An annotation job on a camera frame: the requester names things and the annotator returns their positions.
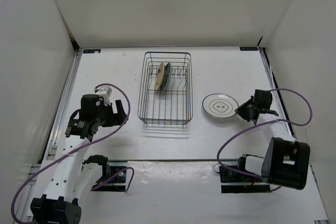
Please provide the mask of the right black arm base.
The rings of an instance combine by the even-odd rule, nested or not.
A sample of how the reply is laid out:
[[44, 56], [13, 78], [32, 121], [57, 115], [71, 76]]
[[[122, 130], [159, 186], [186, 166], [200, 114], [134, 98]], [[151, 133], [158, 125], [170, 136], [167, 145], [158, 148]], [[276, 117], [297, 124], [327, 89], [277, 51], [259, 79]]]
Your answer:
[[222, 194], [249, 194], [270, 193], [271, 189], [261, 178], [249, 173], [245, 169], [246, 157], [244, 154], [238, 159], [217, 161], [213, 171], [220, 177]]

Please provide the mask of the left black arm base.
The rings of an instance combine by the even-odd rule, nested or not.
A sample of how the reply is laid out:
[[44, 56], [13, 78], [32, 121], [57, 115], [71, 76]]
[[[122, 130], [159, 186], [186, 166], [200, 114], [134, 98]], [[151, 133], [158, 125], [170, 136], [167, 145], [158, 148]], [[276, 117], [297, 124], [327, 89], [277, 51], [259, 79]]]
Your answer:
[[126, 193], [134, 178], [134, 168], [127, 162], [110, 162], [110, 175], [94, 184], [91, 191]]

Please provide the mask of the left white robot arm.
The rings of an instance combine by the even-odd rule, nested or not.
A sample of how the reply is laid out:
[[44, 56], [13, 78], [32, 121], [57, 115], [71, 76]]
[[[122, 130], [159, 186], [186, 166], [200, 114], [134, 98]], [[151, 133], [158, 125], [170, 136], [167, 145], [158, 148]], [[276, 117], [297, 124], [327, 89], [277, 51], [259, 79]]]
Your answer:
[[108, 158], [91, 155], [84, 158], [100, 127], [122, 125], [127, 120], [121, 100], [110, 102], [105, 91], [85, 94], [80, 108], [70, 116], [60, 161], [47, 188], [33, 198], [30, 210], [36, 223], [79, 223], [80, 202], [98, 182], [110, 176]]

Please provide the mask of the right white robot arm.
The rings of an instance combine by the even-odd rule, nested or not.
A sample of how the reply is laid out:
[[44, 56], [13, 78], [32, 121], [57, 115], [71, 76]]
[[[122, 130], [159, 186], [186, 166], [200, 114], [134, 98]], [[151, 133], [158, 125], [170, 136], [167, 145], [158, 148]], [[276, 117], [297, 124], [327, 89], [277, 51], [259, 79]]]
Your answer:
[[255, 90], [235, 111], [242, 119], [261, 126], [269, 145], [264, 157], [244, 154], [238, 160], [236, 177], [247, 182], [257, 175], [266, 184], [304, 189], [307, 182], [310, 146], [297, 141], [272, 110], [271, 91]]

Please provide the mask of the white plate with dark rim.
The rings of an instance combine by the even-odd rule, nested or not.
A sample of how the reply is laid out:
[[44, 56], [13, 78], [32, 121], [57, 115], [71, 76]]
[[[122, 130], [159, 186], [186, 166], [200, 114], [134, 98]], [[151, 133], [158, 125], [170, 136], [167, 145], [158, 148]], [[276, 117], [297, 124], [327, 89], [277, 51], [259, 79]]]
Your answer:
[[219, 119], [234, 116], [238, 106], [238, 102], [234, 98], [222, 93], [209, 94], [202, 101], [202, 108], [205, 113]]

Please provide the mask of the beige plate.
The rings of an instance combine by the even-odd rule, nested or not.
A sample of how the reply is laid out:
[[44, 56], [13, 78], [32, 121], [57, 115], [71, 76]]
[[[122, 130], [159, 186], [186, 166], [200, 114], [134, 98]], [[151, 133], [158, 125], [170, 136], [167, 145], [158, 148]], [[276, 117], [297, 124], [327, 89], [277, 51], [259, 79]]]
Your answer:
[[160, 90], [164, 80], [164, 76], [165, 76], [165, 64], [162, 62], [160, 63], [159, 68], [156, 72], [155, 86], [154, 86], [155, 91]]

